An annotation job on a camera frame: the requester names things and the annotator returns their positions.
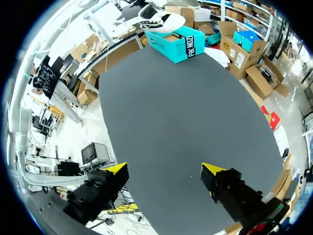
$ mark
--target chair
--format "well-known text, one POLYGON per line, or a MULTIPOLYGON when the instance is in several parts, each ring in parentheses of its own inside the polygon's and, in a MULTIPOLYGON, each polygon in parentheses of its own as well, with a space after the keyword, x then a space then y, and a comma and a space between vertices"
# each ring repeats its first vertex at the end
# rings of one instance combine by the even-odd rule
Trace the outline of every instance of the chair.
MULTIPOLYGON (((42 125, 40 124, 40 118, 39 118, 39 116, 33 116, 32 122, 33 122, 33 127, 35 127, 36 129, 38 129, 41 134, 43 134, 43 135, 45 135, 45 136, 47 136, 47 135, 49 134, 49 128, 44 127, 44 126, 42 126, 42 125)), ((45 125, 48 125, 46 118, 43 119, 43 123, 44 123, 45 125)))
MULTIPOLYGON (((68 63, 68 58, 66 58, 66 61, 64 61, 60 56, 56 59, 56 61, 53 63, 52 65, 52 71, 55 73, 55 74, 58 74, 59 77, 61 76, 61 73, 60 73, 60 70, 61 68, 66 64, 66 66, 69 66, 70 63, 68 63)), ((76 83, 78 81, 78 77, 75 76, 75 77, 72 77, 70 76, 69 74, 67 74, 67 76, 70 78, 70 82, 69 84, 67 84, 67 82, 60 78, 60 81, 63 82, 67 88, 73 92, 75 86, 76 86, 76 83)))

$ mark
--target black cloth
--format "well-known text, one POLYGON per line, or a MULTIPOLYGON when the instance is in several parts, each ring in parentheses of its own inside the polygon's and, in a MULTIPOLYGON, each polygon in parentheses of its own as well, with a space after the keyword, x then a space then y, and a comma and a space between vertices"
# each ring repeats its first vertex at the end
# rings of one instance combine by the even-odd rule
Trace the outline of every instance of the black cloth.
POLYGON ((45 58, 36 69, 33 76, 33 87, 42 90, 45 96, 51 99, 60 76, 53 72, 48 61, 49 58, 45 58))

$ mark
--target teal box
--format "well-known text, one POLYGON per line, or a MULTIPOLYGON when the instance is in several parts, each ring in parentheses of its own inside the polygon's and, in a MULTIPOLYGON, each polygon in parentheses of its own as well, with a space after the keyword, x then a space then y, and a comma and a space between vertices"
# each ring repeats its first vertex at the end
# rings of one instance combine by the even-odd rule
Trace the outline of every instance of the teal box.
POLYGON ((218 32, 218 33, 215 33, 215 34, 212 34, 208 37, 206 37, 206 41, 210 44, 210 45, 214 45, 215 43, 218 43, 221 41, 221 33, 218 32))
POLYGON ((173 33, 145 32, 149 45, 165 55, 175 64, 204 53, 205 34, 182 26, 173 33), (165 36, 175 35, 180 39, 170 42, 165 36))
POLYGON ((238 32, 234 33, 233 41, 245 49, 247 52, 251 52, 253 42, 244 36, 240 35, 238 32))

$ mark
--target warning label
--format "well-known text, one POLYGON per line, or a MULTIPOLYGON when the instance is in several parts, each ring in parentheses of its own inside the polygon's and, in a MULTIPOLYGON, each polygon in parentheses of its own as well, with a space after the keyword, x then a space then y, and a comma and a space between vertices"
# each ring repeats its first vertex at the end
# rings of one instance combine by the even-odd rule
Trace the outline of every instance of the warning label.
POLYGON ((231 48, 230 49, 230 57, 235 57, 235 54, 236 54, 236 51, 233 49, 233 48, 231 48))
POLYGON ((227 43, 223 44, 223 51, 229 53, 229 45, 227 43))
POLYGON ((238 52, 235 65, 240 69, 241 65, 243 65, 244 60, 245 60, 245 56, 241 52, 238 52))

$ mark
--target gray table surface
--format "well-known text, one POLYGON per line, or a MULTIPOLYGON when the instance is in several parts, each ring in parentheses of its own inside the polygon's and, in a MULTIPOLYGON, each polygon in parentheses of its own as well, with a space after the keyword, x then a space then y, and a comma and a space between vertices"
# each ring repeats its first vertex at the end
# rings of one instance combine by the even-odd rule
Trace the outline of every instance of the gray table surface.
POLYGON ((174 64, 151 47, 100 77, 105 124, 127 188, 160 235, 211 235, 234 221, 200 180, 235 168, 266 195, 283 171, 273 133, 245 88, 206 54, 174 64))

